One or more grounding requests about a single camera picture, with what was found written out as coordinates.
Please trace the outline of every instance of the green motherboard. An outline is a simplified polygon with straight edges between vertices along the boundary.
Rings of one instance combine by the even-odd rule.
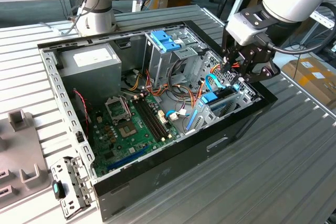
[[[160,108],[151,94],[144,97],[142,102],[146,102],[144,106],[146,109],[151,109],[150,116],[157,118],[156,123],[160,123],[159,127],[168,137],[158,137],[151,125],[155,119],[149,120],[150,117],[143,116],[144,111],[137,101],[126,101],[131,117],[119,120],[117,123],[112,121],[105,106],[96,108],[89,113],[92,120],[89,127],[89,143],[96,157],[93,166],[97,176],[101,177],[179,137],[174,126],[159,120]],[[109,110],[113,116],[125,113],[122,104],[117,102],[109,105]]]

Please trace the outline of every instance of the chip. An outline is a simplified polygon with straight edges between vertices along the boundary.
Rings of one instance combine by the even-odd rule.
[[[118,129],[122,137],[128,137],[137,133],[137,130],[131,121],[119,124]]]

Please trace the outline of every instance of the metal table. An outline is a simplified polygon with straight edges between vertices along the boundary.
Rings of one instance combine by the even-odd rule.
[[[191,19],[218,43],[223,24],[198,6],[117,15],[122,29]],[[67,29],[69,22],[50,25]],[[76,37],[72,32],[69,37]],[[59,39],[41,25],[0,29],[0,118],[33,114],[48,167],[73,155],[36,45]],[[277,103],[247,134],[113,217],[111,223],[323,223],[336,207],[336,116],[278,76]],[[3,223],[66,223],[51,187],[2,209]],[[67,223],[99,223],[95,205]]]

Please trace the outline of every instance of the side panel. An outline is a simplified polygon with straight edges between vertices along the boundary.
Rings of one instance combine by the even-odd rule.
[[[272,104],[264,107],[250,116],[242,118],[231,126],[220,130],[216,134],[210,134],[209,131],[207,131],[206,135],[203,136],[199,133],[195,134],[194,136],[197,139],[205,140],[201,140],[198,144],[160,163],[117,188],[109,187],[109,191],[98,196],[102,219],[107,220],[111,216],[132,205],[137,200],[145,197],[149,193],[195,167],[197,164],[215,155],[230,143],[236,141],[264,112],[271,107],[271,105]],[[181,142],[177,143],[173,148],[179,148],[179,144],[181,144]],[[164,158],[164,151],[158,154],[161,158]],[[128,168],[120,172],[120,174],[122,175],[127,170]],[[96,192],[102,192],[106,189],[106,186],[107,184],[98,183],[95,185],[95,190]]]

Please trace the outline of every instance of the metal bracket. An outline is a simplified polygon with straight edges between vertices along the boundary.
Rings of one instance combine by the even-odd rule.
[[[88,208],[95,194],[88,173],[80,157],[64,157],[51,166],[54,180],[61,184],[65,196],[60,200],[64,217],[68,220]]]

